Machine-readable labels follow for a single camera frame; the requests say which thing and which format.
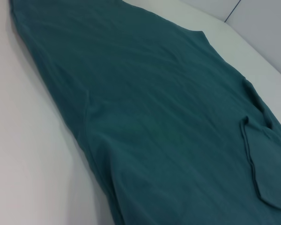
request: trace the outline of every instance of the white table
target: white table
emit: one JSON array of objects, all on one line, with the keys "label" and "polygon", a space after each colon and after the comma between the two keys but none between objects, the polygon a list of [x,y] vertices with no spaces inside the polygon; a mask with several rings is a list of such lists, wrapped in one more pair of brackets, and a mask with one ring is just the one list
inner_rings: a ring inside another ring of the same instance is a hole
[{"label": "white table", "polygon": [[[281,123],[281,74],[223,22],[179,0],[127,0],[205,32]],[[0,225],[111,225],[104,194],[0,0]]]}]

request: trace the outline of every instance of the gray wall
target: gray wall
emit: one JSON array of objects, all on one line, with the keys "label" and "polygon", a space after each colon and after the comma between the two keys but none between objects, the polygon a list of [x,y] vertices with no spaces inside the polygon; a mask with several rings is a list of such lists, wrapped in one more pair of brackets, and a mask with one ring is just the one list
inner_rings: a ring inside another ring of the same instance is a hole
[{"label": "gray wall", "polygon": [[182,0],[219,20],[225,21],[238,0]]},{"label": "gray wall", "polygon": [[242,0],[227,23],[281,73],[281,0]]}]

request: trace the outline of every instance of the teal t-shirt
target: teal t-shirt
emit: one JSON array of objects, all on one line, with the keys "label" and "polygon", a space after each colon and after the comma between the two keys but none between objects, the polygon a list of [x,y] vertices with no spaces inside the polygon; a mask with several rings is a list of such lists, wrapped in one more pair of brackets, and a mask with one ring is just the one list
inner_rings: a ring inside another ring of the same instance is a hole
[{"label": "teal t-shirt", "polygon": [[281,125],[201,31],[120,0],[10,0],[116,225],[281,225]]}]

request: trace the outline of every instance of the white surface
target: white surface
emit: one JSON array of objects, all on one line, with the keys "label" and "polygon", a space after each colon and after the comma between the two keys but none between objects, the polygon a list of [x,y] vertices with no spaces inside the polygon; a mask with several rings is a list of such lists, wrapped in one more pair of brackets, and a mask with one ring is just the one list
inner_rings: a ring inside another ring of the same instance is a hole
[{"label": "white surface", "polygon": [[[281,122],[281,75],[232,28],[179,0],[129,0],[203,30]],[[0,225],[111,225],[106,199],[0,0]]]},{"label": "white surface", "polygon": [[281,73],[281,0],[242,0],[227,23]]},{"label": "white surface", "polygon": [[225,21],[238,0],[181,0],[206,12],[219,20]]}]

